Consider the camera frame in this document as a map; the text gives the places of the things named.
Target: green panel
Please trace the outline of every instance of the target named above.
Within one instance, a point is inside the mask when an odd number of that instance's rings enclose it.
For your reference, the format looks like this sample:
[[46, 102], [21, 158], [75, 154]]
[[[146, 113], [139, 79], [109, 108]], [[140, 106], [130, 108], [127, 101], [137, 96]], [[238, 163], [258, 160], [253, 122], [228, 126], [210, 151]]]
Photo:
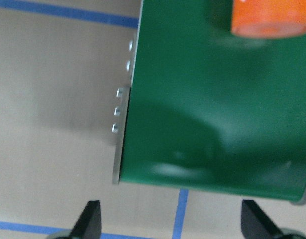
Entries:
[[121, 181], [299, 200], [306, 36], [232, 36], [230, 0], [142, 11]]

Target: blue line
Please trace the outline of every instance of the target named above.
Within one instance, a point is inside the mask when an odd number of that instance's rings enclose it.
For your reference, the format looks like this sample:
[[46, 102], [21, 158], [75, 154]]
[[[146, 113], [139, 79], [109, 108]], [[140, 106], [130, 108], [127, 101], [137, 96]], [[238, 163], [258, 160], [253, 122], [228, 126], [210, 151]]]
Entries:
[[187, 205], [187, 198], [188, 198], [188, 190], [181, 189], [179, 191], [179, 196], [178, 196], [178, 205], [177, 205], [177, 210], [176, 210], [176, 215], [175, 215], [172, 239], [181, 238], [184, 218], [185, 218], [185, 210], [186, 210], [186, 205]]
[[129, 28], [137, 28], [138, 26], [138, 19], [133, 17], [119, 16], [103, 12], [81, 10], [35, 2], [0, 0], [0, 7]]
[[26, 232], [26, 233], [40, 233], [40, 234], [52, 234], [64, 230], [63, 228], [52, 228], [52, 227], [35, 226], [35, 225], [28, 225], [21, 223], [9, 223], [1, 221], [0, 221], [0, 229]]
[[[66, 230], [64, 228], [53, 228], [53, 227], [36, 226], [36, 225], [21, 224], [21, 223], [10, 223], [2, 221], [0, 221], [0, 229], [25, 232], [25, 233], [38, 233], [38, 234], [52, 234], [62, 230]], [[150, 238], [102, 233], [101, 239], [150, 239]]]

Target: screw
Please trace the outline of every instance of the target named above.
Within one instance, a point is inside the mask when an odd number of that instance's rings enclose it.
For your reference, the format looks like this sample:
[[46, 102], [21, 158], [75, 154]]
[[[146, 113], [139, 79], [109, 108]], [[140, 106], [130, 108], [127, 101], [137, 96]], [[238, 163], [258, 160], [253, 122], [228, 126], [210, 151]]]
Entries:
[[117, 124], [113, 124], [113, 127], [112, 127], [112, 133], [118, 133], [118, 126]]
[[115, 116], [120, 116], [120, 114], [121, 114], [121, 109], [119, 108], [119, 106], [116, 106], [115, 110], [114, 110], [114, 115]]
[[118, 88], [118, 89], [117, 89], [117, 92], [116, 92], [116, 97], [121, 98], [121, 97], [123, 96], [123, 91], [124, 91], [124, 88], [123, 88], [123, 87]]
[[128, 50], [131, 51], [133, 49], [133, 40], [129, 42]]
[[127, 71], [129, 71], [130, 65], [131, 65], [131, 61], [128, 60], [127, 63], [126, 63], [126, 70], [127, 70]]

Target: orange object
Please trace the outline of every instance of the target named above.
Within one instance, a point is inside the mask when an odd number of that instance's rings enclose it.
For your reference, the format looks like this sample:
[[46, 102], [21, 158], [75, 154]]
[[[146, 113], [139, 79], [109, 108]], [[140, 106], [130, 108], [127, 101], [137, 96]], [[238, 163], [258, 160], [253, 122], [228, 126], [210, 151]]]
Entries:
[[306, 0], [234, 0], [232, 34], [284, 38], [306, 33]]

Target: metal bracket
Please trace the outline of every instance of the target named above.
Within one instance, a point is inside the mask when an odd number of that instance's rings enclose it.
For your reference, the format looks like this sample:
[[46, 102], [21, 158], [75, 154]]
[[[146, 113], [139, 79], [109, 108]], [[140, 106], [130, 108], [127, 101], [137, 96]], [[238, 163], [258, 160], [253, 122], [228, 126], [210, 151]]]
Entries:
[[119, 183], [130, 87], [119, 88], [118, 92], [122, 93], [119, 95], [119, 97], [121, 97], [121, 105], [118, 108], [119, 123], [117, 124], [117, 144], [116, 144], [114, 168], [113, 168], [113, 184]]

